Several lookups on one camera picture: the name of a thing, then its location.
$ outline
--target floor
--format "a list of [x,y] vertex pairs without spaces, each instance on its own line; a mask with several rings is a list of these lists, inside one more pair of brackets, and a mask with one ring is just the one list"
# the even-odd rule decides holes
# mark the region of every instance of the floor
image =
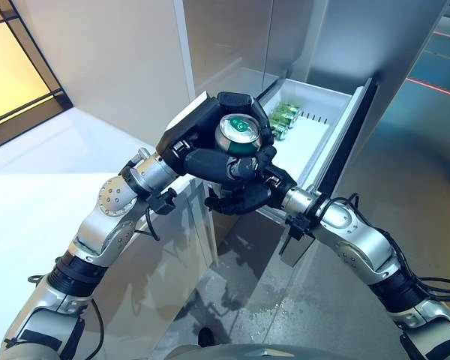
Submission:
[[[418,275],[450,278],[450,38],[437,36],[410,76],[445,90],[407,80],[337,193],[361,194],[362,211],[396,238]],[[151,358],[195,344],[208,326],[222,344],[408,359],[370,290],[318,243],[288,267],[277,254],[281,232],[256,213],[241,217]]]

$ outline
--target open drawer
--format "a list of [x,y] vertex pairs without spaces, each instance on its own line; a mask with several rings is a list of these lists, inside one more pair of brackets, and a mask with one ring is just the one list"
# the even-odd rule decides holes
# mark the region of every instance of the open drawer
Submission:
[[[285,169],[300,188],[315,185],[331,194],[335,189],[374,98],[377,86],[369,79],[353,94],[320,88],[291,79],[281,80],[259,98],[269,115],[281,101],[303,109],[277,149],[273,163]],[[267,218],[283,222],[283,211],[265,206]]]

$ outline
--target robotic hand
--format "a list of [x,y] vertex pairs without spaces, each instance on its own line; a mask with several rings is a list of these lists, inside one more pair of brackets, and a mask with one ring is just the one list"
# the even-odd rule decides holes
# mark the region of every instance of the robotic hand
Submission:
[[8,329],[0,359],[72,359],[95,287],[144,214],[149,223],[151,210],[174,209],[176,193],[165,189],[187,173],[213,183],[205,201],[210,209],[285,211],[291,237],[315,236],[379,297],[403,329],[411,359],[450,359],[450,310],[410,271],[392,237],[373,228],[349,199],[296,187],[272,164],[275,154],[267,116],[251,96],[201,94],[170,122],[154,154],[140,149],[103,184],[68,250]]

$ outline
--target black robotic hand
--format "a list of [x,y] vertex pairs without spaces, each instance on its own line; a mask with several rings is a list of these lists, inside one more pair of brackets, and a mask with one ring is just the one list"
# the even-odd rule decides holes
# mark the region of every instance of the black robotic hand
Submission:
[[203,93],[179,116],[160,139],[157,152],[177,174],[216,184],[205,201],[210,209],[241,215],[264,205],[279,207],[296,184],[272,165],[272,129],[250,95]]

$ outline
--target wire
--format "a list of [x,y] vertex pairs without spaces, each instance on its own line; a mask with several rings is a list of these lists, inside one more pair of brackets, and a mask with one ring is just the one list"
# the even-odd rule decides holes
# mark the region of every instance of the wire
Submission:
[[434,281],[434,282],[440,282],[445,284],[450,284],[450,279],[444,278],[444,277],[418,277],[410,268],[407,258],[405,257],[404,253],[398,246],[397,242],[393,239],[393,237],[386,232],[383,229],[380,229],[378,227],[375,227],[371,224],[370,221],[359,211],[359,195],[357,193],[353,193],[349,198],[346,197],[335,197],[333,199],[330,199],[330,201],[327,202],[323,210],[320,212],[320,215],[318,216],[318,222],[322,221],[323,217],[325,216],[325,213],[329,209],[330,206],[332,206],[336,202],[342,202],[347,204],[354,212],[355,214],[369,227],[373,227],[375,230],[377,230],[379,233],[381,233],[390,243],[390,245],[393,247],[395,253],[397,254],[398,261],[401,265],[401,268],[406,272],[406,275],[408,275],[409,278],[411,278],[415,285],[423,292],[425,296],[427,296],[430,299],[436,300],[438,302],[450,302],[450,295],[437,295],[436,293],[445,293],[450,294],[450,289],[442,288],[442,287],[436,287],[427,285],[424,283],[424,281]]
[[95,355],[97,355],[98,352],[100,351],[100,349],[102,348],[102,345],[104,345],[104,332],[105,332],[104,331],[104,320],[102,319],[102,316],[100,314],[100,310],[98,310],[98,305],[95,302],[95,300],[92,299],[90,301],[90,303],[91,303],[91,306],[93,306],[93,308],[95,310],[95,314],[97,315],[98,325],[100,326],[100,340],[98,341],[98,345],[95,348],[95,350],[93,350],[93,352],[89,356],[87,356],[85,358],[85,360],[93,359],[93,357]]
[[153,237],[153,239],[155,239],[156,241],[159,242],[160,237],[155,232],[155,229],[152,226],[152,220],[150,219],[150,206],[147,207],[147,209],[145,210],[145,219],[147,220],[147,226],[148,226],[148,229],[150,230],[151,236]]

